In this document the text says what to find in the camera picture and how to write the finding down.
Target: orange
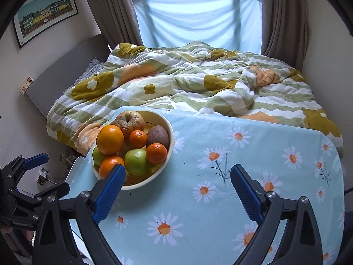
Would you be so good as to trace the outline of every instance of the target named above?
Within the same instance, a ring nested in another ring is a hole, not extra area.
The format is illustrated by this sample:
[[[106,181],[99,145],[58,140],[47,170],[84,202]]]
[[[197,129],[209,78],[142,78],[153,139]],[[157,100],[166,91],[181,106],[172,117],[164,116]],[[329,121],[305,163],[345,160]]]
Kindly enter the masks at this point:
[[[116,154],[121,150],[123,142],[124,135],[121,129],[113,124],[103,127],[96,138],[99,151],[105,155]]]
[[[129,141],[132,146],[142,148],[147,144],[147,134],[142,130],[135,130],[130,134]]]
[[[167,154],[167,149],[161,143],[152,143],[146,150],[147,160],[153,164],[165,161]]]
[[[121,164],[125,165],[124,160],[116,155],[109,155],[103,159],[101,166],[99,167],[99,175],[101,178],[106,178],[108,173],[113,169],[114,165]]]

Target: blue sheet covering window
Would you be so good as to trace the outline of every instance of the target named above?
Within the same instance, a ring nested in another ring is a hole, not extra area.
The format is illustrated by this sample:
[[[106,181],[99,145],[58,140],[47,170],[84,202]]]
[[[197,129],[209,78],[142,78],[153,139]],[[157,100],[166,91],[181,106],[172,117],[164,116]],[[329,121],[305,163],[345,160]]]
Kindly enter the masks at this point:
[[[261,0],[134,0],[147,47],[181,47],[199,40],[213,47],[259,54]]]

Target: wall switch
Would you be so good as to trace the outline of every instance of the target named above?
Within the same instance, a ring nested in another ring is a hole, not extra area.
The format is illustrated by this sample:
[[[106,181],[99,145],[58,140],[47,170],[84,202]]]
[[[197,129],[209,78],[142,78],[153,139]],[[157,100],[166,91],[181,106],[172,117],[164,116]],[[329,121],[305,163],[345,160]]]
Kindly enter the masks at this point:
[[[20,85],[20,92],[21,94],[25,94],[28,87],[33,83],[33,79],[31,77],[26,77],[26,79]]]

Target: bowl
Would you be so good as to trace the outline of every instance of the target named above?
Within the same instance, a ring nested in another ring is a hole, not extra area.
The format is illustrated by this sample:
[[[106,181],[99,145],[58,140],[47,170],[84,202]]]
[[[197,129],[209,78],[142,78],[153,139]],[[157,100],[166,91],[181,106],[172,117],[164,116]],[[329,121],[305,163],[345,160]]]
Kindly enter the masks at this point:
[[[162,164],[154,165],[151,168],[151,172],[144,175],[144,176],[133,176],[129,175],[127,180],[125,181],[124,185],[122,186],[121,190],[131,190],[131,189],[136,189],[141,186],[144,186],[145,184],[151,182],[154,180],[166,167],[170,157],[172,156],[173,152],[173,147],[174,147],[174,132],[172,129],[172,126],[170,122],[162,115],[160,115],[157,112],[153,112],[151,110],[137,110],[137,112],[142,115],[143,119],[145,120],[145,132],[147,133],[153,126],[155,125],[161,125],[165,128],[165,130],[168,133],[169,136],[169,148],[167,158]],[[126,145],[123,146],[122,151],[128,151],[129,148],[127,148]],[[99,168],[93,163],[93,157],[91,153],[91,162],[92,162],[92,169],[97,177],[98,180],[102,179],[101,176],[99,175]]]

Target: framed picture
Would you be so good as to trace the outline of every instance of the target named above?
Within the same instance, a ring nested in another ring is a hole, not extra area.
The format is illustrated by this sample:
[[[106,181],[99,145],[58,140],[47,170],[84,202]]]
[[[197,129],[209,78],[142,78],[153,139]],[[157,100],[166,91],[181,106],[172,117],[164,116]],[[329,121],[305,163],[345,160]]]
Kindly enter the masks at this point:
[[[75,0],[27,0],[13,19],[19,47],[51,26],[77,14]]]

